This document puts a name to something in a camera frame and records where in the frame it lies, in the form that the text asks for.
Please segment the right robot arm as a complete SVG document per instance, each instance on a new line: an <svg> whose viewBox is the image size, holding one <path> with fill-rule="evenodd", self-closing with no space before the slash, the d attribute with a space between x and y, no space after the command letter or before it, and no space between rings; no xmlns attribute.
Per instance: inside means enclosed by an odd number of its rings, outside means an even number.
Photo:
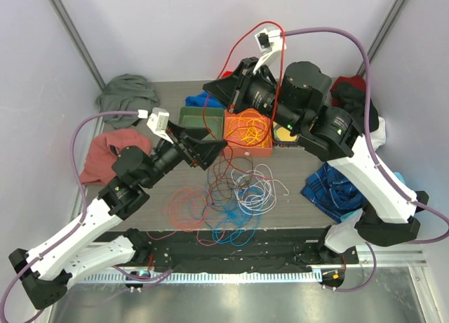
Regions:
<svg viewBox="0 0 449 323"><path fill-rule="evenodd" d="M308 61L289 64L277 82L266 65L251 57L229 76L203 85L231 113L252 108L272 118L297 137L300 147L337 169L368 200L349 220L328 228L316 247L324 263L335 262L348 248L364 242L393 246L415 240L420 222L413 201L426 196L403 187L402 197L392 187L403 183L391 171L382 174L368 149L370 142L350 113L323 104L331 83Z"/></svg>

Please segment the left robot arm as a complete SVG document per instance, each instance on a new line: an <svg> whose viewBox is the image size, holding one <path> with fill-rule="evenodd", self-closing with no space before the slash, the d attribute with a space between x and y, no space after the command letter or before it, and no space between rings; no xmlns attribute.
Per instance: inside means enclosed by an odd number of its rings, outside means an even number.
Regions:
<svg viewBox="0 0 449 323"><path fill-rule="evenodd" d="M226 140L209 140L205 128L169 123L166 130L151 155L137 146L120 151L112 166L113 179L71 223L39 246L9 255L35 309L53 305L76 283L105 268L144 265L151 246L136 229L95 249L87 247L141 208L149 200L146 191L179 163L206 170L227 146Z"/></svg>

